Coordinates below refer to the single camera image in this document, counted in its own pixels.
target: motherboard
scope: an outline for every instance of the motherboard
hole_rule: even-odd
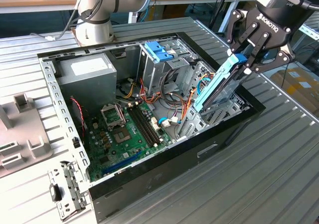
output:
[[[88,130],[84,147],[91,161],[88,168],[91,181],[172,143],[168,134],[156,124],[146,103],[136,102],[123,108],[115,107],[111,109],[104,106],[100,115],[85,120]]]

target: chip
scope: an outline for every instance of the chip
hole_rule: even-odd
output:
[[[106,162],[108,162],[108,161],[110,161],[109,158],[108,158],[108,156],[104,156],[104,157],[100,158],[101,164],[104,164],[104,163],[106,163]]]
[[[113,136],[117,143],[123,143],[124,141],[131,139],[130,133],[125,127],[114,130]]]

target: blue plastic clip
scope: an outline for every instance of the blue plastic clip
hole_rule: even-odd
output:
[[[146,42],[145,48],[158,62],[172,60],[174,57],[169,55],[163,46],[161,46],[157,41]]]

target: aluminum table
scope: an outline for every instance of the aluminum table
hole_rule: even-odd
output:
[[[184,31],[220,64],[227,46],[191,18],[114,27],[118,40]],[[54,156],[0,179],[1,221],[60,223],[47,170],[67,160],[63,132],[36,58],[77,47],[73,34],[48,42],[24,36],[0,39],[0,104],[26,92],[34,98]],[[108,218],[107,224],[307,224],[319,214],[319,125],[263,75],[244,86],[266,110],[226,149]],[[68,221],[95,223],[90,207]]]

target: red wire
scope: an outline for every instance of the red wire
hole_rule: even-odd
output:
[[[82,121],[82,136],[84,138],[84,118],[83,118],[83,113],[82,113],[82,109],[80,104],[74,99],[74,98],[70,98],[72,101],[74,101],[74,103],[77,105],[77,107],[80,110],[80,114],[81,114],[81,121]]]

